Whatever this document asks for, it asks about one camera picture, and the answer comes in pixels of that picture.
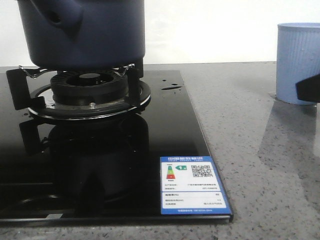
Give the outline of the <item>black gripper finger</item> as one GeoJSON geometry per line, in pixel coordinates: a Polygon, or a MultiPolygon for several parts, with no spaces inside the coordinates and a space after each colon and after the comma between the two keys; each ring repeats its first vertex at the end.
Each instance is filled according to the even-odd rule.
{"type": "Polygon", "coordinates": [[[297,98],[307,102],[320,101],[320,75],[314,75],[295,84],[297,98]]]}

